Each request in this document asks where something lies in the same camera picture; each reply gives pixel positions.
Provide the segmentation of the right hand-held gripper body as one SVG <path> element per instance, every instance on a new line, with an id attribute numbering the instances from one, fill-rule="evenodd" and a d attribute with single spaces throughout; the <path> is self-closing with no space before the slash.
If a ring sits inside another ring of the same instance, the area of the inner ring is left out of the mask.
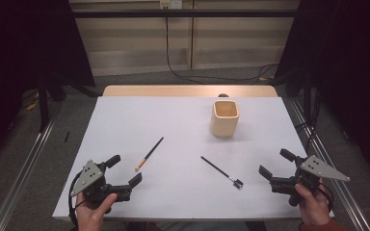
<path id="1" fill-rule="evenodd" d="M 344 175 L 334 167 L 329 166 L 315 155 L 307 158 L 296 156 L 293 162 L 296 166 L 295 174 L 289 178 L 272 177 L 269 181 L 273 193 L 289 194 L 288 203 L 296 207 L 303 200 L 299 193 L 295 190 L 296 184 L 302 184 L 309 191 L 315 193 L 319 191 L 321 178 L 328 178 L 349 182 L 351 178 Z"/>

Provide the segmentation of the white wall socket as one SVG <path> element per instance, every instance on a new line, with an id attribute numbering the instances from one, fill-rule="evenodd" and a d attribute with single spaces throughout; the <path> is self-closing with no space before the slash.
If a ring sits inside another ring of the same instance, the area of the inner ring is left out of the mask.
<path id="1" fill-rule="evenodd" d="M 160 8 L 163 10 L 181 10 L 182 0 L 159 0 Z"/>

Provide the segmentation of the person's left hand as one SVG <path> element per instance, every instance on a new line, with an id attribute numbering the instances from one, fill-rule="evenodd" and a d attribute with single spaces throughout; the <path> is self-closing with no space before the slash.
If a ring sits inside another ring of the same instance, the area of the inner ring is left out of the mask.
<path id="1" fill-rule="evenodd" d="M 80 192 L 76 196 L 76 217 L 79 231 L 102 231 L 104 215 L 112 207 L 118 196 L 115 193 L 109 194 L 104 201 L 94 207 L 86 201 L 85 196 Z"/>

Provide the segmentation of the beige square holder cup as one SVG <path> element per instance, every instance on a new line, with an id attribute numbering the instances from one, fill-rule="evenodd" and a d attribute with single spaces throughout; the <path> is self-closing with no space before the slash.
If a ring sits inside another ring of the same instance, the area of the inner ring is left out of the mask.
<path id="1" fill-rule="evenodd" d="M 239 120 L 238 106 L 231 100 L 213 103 L 210 132 L 216 137 L 232 137 Z"/>

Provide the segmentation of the black curtain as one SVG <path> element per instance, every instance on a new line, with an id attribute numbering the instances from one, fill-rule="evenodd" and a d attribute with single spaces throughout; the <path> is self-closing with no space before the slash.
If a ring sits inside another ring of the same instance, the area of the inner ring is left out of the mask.
<path id="1" fill-rule="evenodd" d="M 300 0 L 276 77 L 316 88 L 370 165 L 370 0 Z"/>
<path id="2" fill-rule="evenodd" d="M 92 86 L 93 73 L 69 0 L 0 0 L 0 141 L 22 94 L 46 85 Z"/>

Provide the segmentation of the person's right hand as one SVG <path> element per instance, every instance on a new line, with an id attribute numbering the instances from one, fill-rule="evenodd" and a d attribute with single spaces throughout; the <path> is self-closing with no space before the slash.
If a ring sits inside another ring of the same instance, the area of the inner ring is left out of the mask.
<path id="1" fill-rule="evenodd" d="M 295 185 L 296 191 L 303 198 L 300 212 L 305 225 L 321 226 L 330 222 L 329 203 L 322 194 L 314 195 L 302 184 Z"/>

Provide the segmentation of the black metal stand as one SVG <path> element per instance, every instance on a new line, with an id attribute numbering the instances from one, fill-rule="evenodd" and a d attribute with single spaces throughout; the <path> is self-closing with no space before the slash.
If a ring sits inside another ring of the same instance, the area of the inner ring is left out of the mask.
<path id="1" fill-rule="evenodd" d="M 43 75 L 41 75 L 39 78 L 39 103 L 40 103 L 40 131 L 43 132 L 49 121 L 47 92 Z"/>
<path id="2" fill-rule="evenodd" d="M 304 82 L 304 117 L 305 121 L 311 123 L 311 77 L 308 69 L 305 71 Z"/>

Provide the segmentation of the black horizontal metal bar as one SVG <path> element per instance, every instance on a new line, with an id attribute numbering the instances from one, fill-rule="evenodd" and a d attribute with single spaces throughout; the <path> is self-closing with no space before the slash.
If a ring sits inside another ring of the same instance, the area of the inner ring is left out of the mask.
<path id="1" fill-rule="evenodd" d="M 295 10 L 138 10 L 89 11 L 77 10 L 76 18 L 128 18 L 128 17 L 294 17 Z"/>

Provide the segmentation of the black brush with dark head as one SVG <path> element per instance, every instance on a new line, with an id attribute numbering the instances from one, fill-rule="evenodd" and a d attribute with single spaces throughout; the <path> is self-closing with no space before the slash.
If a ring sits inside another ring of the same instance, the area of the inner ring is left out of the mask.
<path id="1" fill-rule="evenodd" d="M 215 170 L 217 170 L 218 172 L 220 172 L 222 175 L 224 175 L 227 179 L 229 179 L 232 182 L 233 186 L 236 189 L 238 189 L 238 190 L 242 190 L 243 189 L 244 183 L 241 180 L 232 178 L 227 173 L 225 173 L 222 169 L 220 169 L 219 167 L 217 167 L 216 165 L 214 165 L 213 163 L 211 163 L 209 160 L 207 160 L 205 157 L 201 156 L 201 159 L 204 162 L 206 162 L 208 165 L 210 165 L 211 167 L 213 167 Z"/>

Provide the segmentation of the orange-tipped brown pencil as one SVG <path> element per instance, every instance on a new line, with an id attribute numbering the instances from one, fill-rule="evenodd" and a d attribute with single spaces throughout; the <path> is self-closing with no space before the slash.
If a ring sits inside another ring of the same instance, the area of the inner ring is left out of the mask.
<path id="1" fill-rule="evenodd" d="M 159 144 L 162 142 L 163 139 L 164 139 L 164 137 L 162 137 L 157 143 L 154 144 L 154 146 L 148 151 L 148 153 L 145 155 L 145 157 L 136 165 L 135 171 L 139 171 L 141 169 L 141 167 L 144 165 L 146 160 L 152 155 L 152 153 L 159 146 Z"/>

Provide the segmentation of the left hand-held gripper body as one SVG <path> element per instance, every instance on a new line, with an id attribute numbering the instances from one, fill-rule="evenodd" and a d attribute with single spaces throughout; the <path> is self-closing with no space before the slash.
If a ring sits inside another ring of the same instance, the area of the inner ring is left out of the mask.
<path id="1" fill-rule="evenodd" d="M 93 160 L 88 160 L 76 175 L 69 196 L 82 193 L 90 202 L 102 202 L 109 194 L 116 193 L 119 196 L 117 202 L 129 201 L 132 192 L 129 185 L 112 186 L 106 182 L 106 162 L 96 164 Z"/>

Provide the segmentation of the white table cover sheet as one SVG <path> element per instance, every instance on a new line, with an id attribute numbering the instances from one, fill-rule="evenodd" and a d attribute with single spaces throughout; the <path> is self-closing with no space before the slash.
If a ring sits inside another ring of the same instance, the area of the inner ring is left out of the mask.
<path id="1" fill-rule="evenodd" d="M 249 220 L 297 218 L 288 195 L 273 193 L 258 170 L 290 177 L 296 167 L 279 152 L 305 154 L 279 97 L 239 97 L 240 117 L 234 135 L 220 139 L 210 132 L 212 97 L 101 97 L 70 170 L 75 176 L 88 160 L 101 163 L 114 155 L 108 183 L 131 179 L 136 165 L 164 139 L 139 171 L 142 182 L 127 202 L 114 205 L 110 218 L 136 220 Z M 205 157 L 232 182 L 201 159 Z"/>

